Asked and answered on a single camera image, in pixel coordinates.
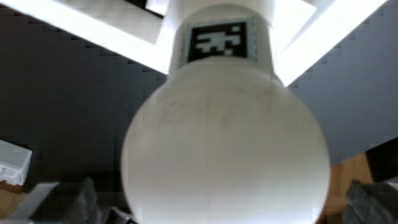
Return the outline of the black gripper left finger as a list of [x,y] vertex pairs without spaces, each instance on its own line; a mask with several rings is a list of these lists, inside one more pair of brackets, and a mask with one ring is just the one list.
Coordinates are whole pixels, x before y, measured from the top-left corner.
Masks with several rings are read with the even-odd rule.
[[93,180],[38,184],[0,224],[102,224]]

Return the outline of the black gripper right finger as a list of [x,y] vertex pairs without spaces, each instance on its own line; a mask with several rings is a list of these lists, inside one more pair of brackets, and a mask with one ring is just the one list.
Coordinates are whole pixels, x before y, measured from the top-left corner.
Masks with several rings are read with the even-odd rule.
[[386,183],[351,183],[344,224],[398,224],[398,189]]

